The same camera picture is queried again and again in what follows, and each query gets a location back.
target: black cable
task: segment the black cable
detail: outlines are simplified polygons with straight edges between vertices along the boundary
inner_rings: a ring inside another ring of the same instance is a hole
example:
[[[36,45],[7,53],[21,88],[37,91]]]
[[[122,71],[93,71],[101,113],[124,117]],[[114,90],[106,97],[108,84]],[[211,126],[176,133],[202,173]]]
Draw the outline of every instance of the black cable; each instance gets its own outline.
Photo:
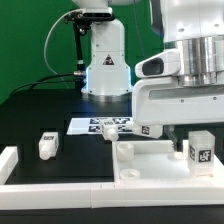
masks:
[[[18,88],[14,89],[9,96],[12,96],[14,93],[16,93],[18,90],[25,88],[27,86],[32,86],[32,85],[42,85],[42,84],[54,84],[54,83],[63,83],[63,82],[75,82],[79,80],[70,80],[70,81],[54,81],[54,82],[33,82],[33,83],[28,83],[22,86],[19,86]]]
[[[56,78],[67,77],[67,76],[74,76],[74,75],[72,73],[68,73],[68,74],[58,74],[58,75],[49,75],[49,76],[46,76],[44,78],[41,78],[41,79],[37,80],[36,82],[39,83],[39,82],[44,82],[44,81],[49,80],[49,79],[56,79]],[[38,84],[35,84],[34,83],[33,85],[31,85],[30,88],[29,88],[29,90],[35,88],[36,85],[38,85]]]

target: table surface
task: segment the table surface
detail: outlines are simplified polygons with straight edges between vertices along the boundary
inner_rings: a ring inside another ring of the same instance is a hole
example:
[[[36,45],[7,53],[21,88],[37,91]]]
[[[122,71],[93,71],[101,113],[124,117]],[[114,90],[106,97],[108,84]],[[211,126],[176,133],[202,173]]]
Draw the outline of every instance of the table surface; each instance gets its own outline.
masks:
[[[66,131],[74,117],[122,116],[131,116],[130,101],[86,101],[75,90],[31,90],[14,94],[0,106],[0,152],[5,146],[15,145],[19,151],[19,162],[6,184],[113,181],[111,142],[104,141],[101,135],[67,136]],[[221,133],[223,127],[219,124],[208,128]],[[194,128],[188,126],[179,132],[184,136]],[[42,161],[38,154],[38,142],[45,131],[59,132],[57,156],[49,161]],[[134,135],[120,136],[120,140],[130,139],[145,140]],[[222,146],[221,134],[217,141]],[[223,156],[223,149],[218,154]],[[0,211],[0,223],[20,222],[224,223],[224,206]]]

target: white cube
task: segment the white cube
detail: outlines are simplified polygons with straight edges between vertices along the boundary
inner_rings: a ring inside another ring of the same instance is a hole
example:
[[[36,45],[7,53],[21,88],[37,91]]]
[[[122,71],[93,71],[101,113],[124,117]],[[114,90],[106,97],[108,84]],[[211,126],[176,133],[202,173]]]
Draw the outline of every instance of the white cube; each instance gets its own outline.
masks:
[[[208,131],[189,133],[188,167],[195,176],[212,175],[215,137]]]

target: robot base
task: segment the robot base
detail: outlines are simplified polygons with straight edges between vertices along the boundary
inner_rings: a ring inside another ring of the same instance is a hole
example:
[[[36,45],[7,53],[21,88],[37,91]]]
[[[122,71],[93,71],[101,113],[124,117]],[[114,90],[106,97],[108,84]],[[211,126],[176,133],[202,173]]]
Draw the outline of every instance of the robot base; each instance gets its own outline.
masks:
[[[82,98],[97,102],[120,102],[131,99],[131,92],[122,95],[93,95],[91,93],[82,92]]]

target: label on robot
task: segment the label on robot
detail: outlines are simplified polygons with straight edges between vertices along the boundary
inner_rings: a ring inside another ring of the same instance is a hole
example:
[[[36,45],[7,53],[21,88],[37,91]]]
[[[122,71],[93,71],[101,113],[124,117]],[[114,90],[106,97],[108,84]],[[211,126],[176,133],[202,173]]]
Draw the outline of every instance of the label on robot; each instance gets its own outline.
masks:
[[[147,126],[142,126],[142,134],[143,135],[149,135],[150,134],[150,128]]]
[[[109,54],[107,55],[105,61],[103,62],[103,65],[114,65],[114,62]]]

